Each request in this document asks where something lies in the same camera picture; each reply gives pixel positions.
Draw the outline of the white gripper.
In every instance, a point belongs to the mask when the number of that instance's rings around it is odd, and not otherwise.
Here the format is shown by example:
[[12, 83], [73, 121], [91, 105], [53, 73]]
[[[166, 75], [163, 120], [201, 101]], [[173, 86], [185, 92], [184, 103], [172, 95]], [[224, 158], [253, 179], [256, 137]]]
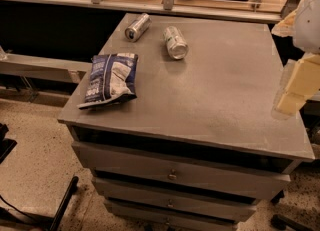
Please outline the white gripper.
[[292, 37], [295, 47], [308, 54], [284, 66], [274, 99], [274, 114], [294, 116], [320, 90], [320, 0], [304, 0], [271, 30], [278, 37]]

